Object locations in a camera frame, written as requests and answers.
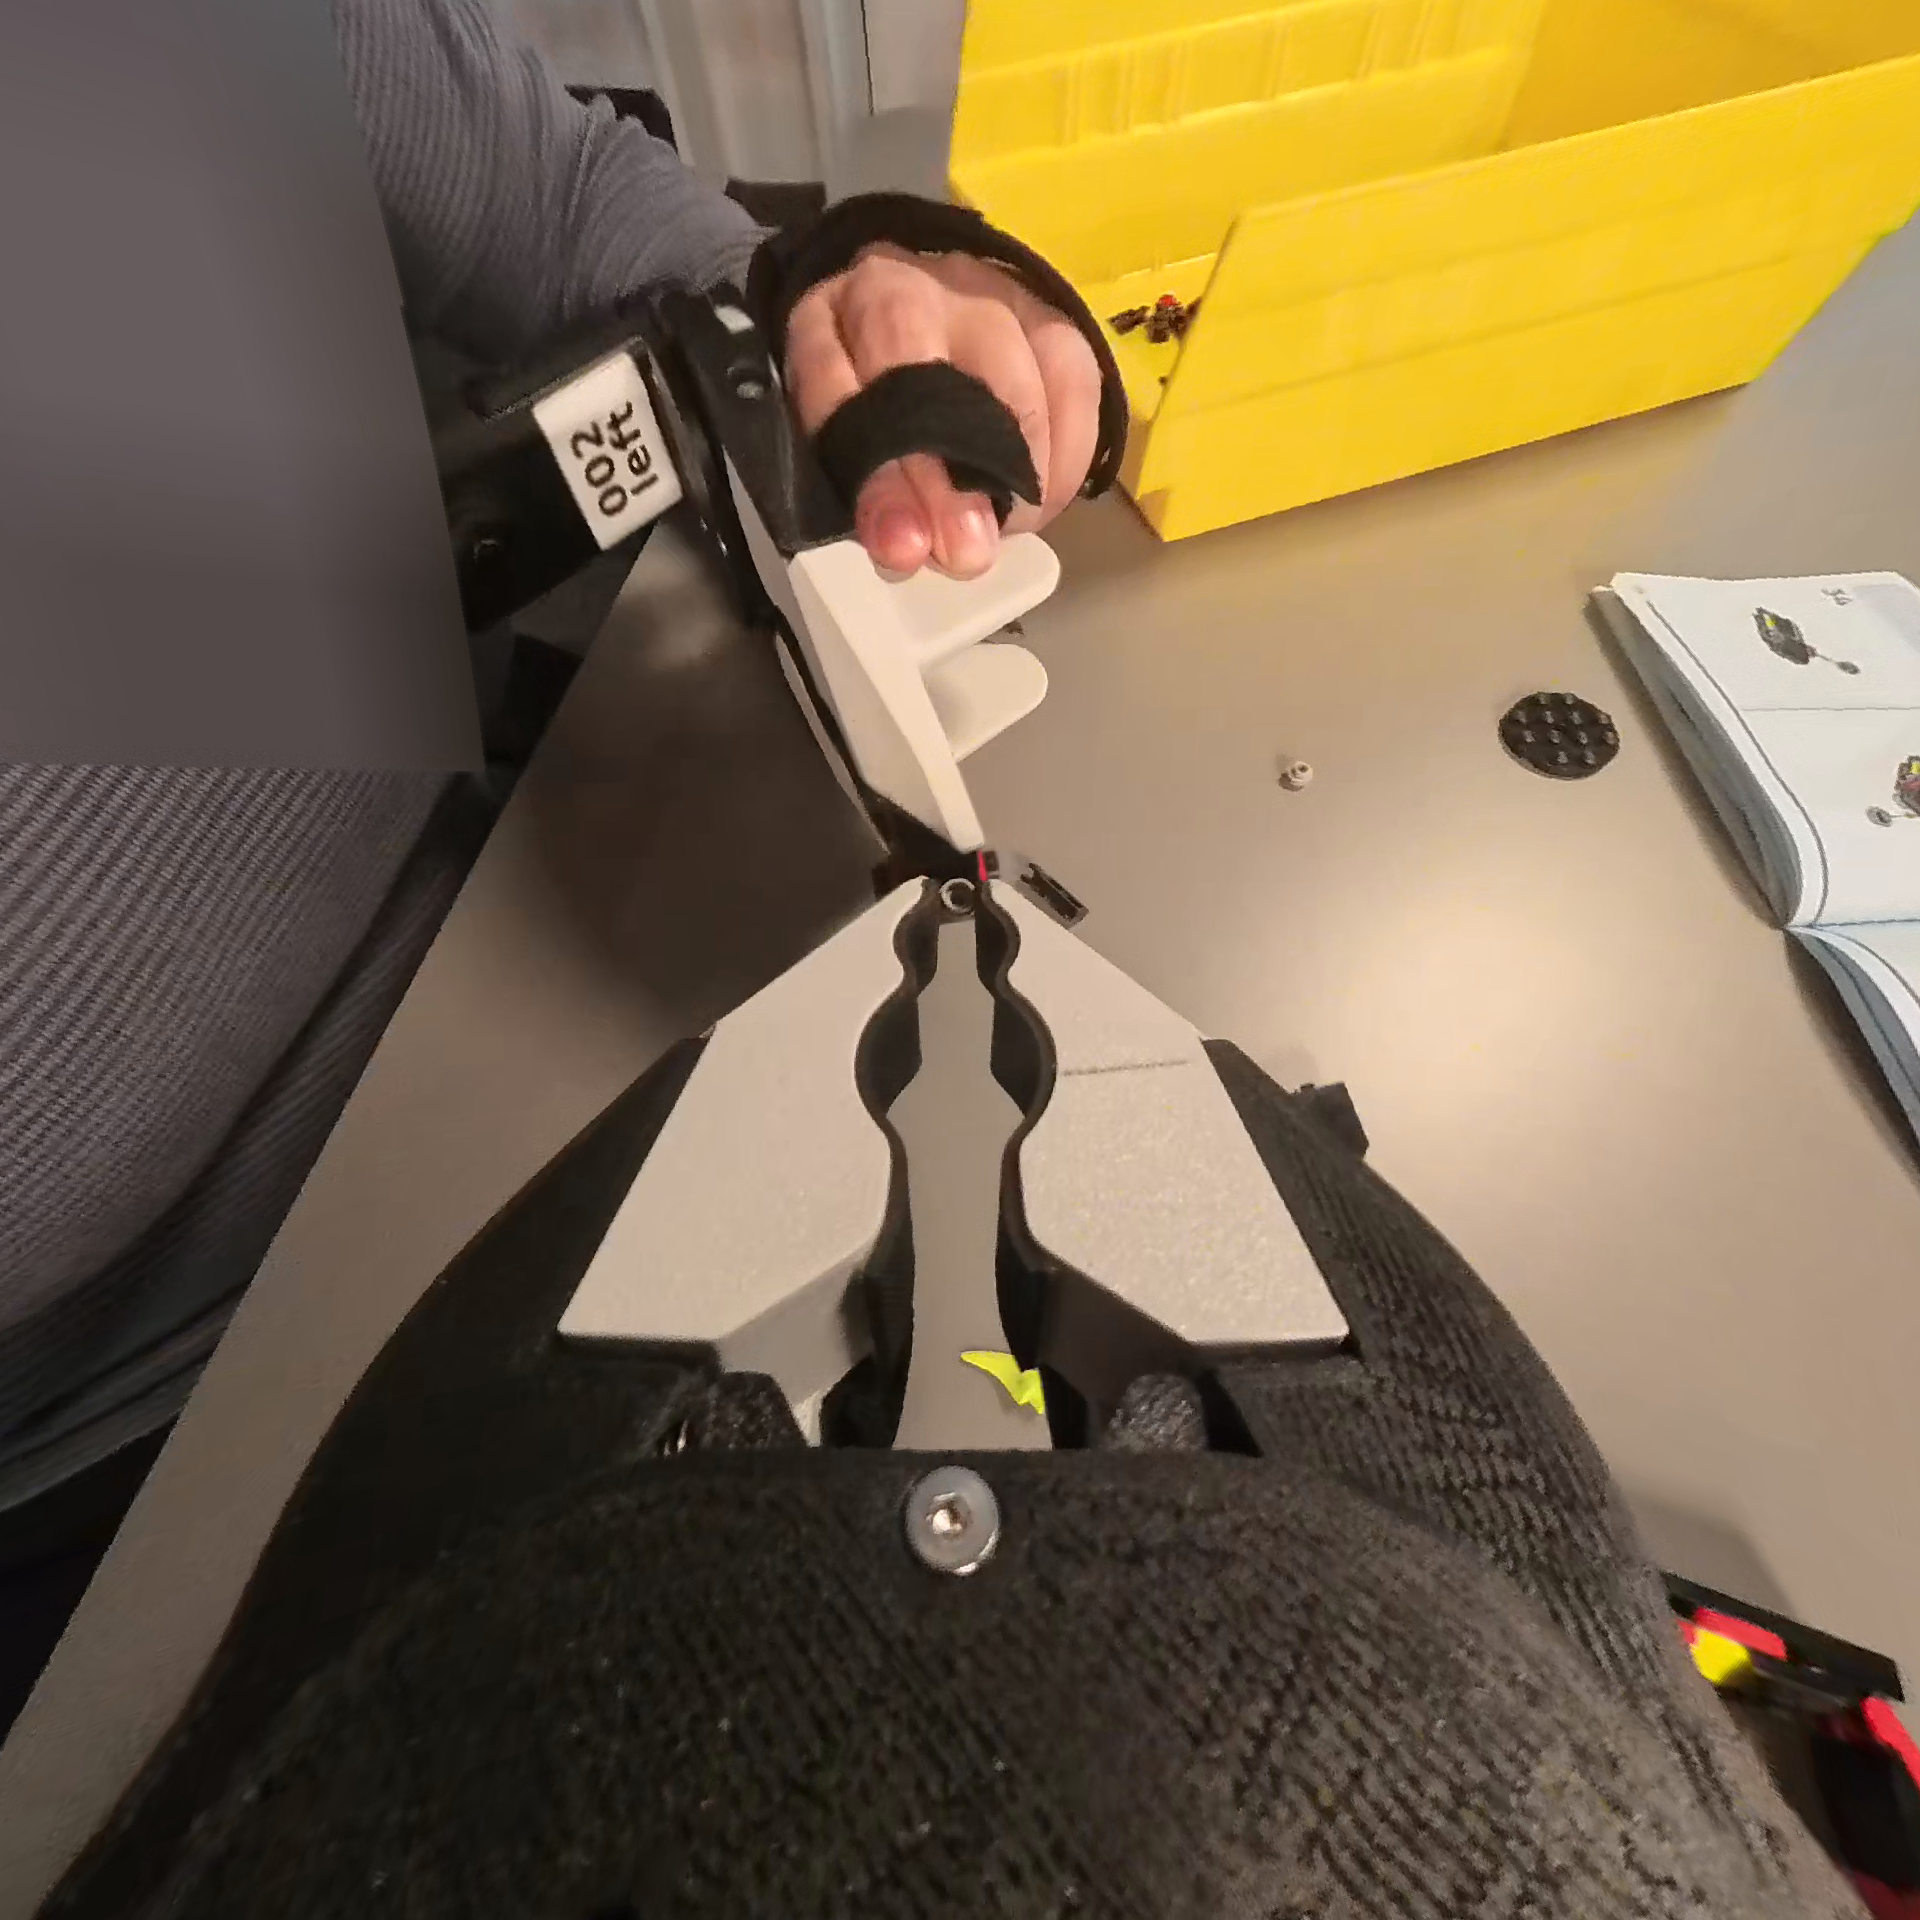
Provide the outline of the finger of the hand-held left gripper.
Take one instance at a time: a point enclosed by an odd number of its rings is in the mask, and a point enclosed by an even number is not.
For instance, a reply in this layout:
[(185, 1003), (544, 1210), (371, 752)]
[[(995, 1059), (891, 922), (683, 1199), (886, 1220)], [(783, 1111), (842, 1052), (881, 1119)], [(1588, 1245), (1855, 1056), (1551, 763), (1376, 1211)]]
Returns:
[(1046, 663), (1016, 639), (982, 639), (928, 670), (928, 698), (955, 760), (1026, 720), (1048, 690)]
[(928, 670), (982, 639), (1016, 639), (1014, 626), (1063, 578), (1051, 546), (1038, 535), (1007, 536), (985, 573), (955, 580), (930, 567), (895, 578), (843, 539), (788, 558), (785, 576), (801, 647), (852, 773), (955, 848), (985, 850), (964, 760), (954, 758), (928, 698)]

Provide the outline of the open instruction booklet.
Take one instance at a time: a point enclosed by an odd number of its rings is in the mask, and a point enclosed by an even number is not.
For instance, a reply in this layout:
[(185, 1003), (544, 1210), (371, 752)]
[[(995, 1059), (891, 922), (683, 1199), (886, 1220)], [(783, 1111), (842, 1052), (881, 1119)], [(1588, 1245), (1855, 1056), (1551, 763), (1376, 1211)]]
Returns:
[(1596, 604), (1919, 1132), (1919, 590), (1624, 571)]

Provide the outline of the long black lego chassis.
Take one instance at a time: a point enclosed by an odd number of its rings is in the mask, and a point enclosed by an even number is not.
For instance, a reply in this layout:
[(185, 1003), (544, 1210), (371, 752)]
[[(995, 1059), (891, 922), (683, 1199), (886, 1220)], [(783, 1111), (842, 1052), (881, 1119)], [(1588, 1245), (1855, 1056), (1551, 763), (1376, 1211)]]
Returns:
[(1900, 1667), (1768, 1607), (1662, 1575), (1675, 1629), (1790, 1813), (1876, 1917), (1919, 1916), (1919, 1743)]

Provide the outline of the yellow plastic bin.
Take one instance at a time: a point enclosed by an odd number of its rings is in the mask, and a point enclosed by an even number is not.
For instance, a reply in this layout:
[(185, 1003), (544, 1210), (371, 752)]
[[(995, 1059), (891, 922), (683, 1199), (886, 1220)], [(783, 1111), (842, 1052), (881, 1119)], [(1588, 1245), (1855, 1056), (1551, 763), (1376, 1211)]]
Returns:
[(1758, 376), (1916, 212), (1919, 5), (969, 5), (948, 180), (1185, 539)]

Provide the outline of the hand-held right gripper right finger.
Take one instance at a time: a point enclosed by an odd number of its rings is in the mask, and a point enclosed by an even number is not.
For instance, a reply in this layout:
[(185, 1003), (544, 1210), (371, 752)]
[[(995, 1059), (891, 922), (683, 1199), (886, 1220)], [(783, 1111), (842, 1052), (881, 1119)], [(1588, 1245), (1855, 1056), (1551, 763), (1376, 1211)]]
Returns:
[(1049, 1442), (1092, 1447), (1138, 1378), (1337, 1352), (1348, 1318), (1203, 1032), (1009, 879), (975, 926), (1016, 1104), (999, 1318)]

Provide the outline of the black round lego plate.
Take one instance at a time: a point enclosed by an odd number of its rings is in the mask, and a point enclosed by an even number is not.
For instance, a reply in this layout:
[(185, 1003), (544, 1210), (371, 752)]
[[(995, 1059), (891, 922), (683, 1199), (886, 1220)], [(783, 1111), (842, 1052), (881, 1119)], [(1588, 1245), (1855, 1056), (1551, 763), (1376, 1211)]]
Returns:
[(1498, 738), (1511, 760), (1554, 782), (1596, 776), (1622, 752), (1611, 714), (1554, 687), (1515, 700), (1498, 720)]

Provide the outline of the person's left forearm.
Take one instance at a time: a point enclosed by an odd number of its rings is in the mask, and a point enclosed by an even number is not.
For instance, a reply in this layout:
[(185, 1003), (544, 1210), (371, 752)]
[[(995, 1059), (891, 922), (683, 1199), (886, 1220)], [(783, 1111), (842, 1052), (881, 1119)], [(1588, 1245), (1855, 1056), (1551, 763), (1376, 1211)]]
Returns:
[(656, 288), (743, 285), (767, 228), (475, 2), (335, 2), (417, 332), (494, 363)]

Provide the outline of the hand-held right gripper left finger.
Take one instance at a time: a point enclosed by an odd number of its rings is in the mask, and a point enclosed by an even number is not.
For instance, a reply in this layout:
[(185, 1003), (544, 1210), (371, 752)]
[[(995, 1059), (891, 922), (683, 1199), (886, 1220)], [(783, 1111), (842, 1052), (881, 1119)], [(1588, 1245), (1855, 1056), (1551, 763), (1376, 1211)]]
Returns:
[(914, 1234), (890, 1119), (939, 891), (910, 879), (724, 1015), (585, 1266), (566, 1342), (768, 1376), (830, 1447), (896, 1442)]

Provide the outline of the person's left hand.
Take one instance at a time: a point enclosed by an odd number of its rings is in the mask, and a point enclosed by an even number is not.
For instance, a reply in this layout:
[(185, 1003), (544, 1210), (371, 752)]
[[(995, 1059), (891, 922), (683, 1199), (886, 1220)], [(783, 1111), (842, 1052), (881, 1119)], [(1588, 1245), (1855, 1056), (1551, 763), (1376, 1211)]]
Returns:
[[(1043, 494), (1018, 503), (1009, 526), (1048, 528), (1098, 455), (1102, 379), (1082, 332), (999, 266), (899, 246), (865, 250), (788, 316), (785, 384), (811, 436), (881, 375), (922, 363), (961, 367), (1019, 420)], [(855, 535), (886, 571), (932, 567), (969, 580), (992, 570), (1002, 526), (942, 460), (913, 453), (867, 480)]]

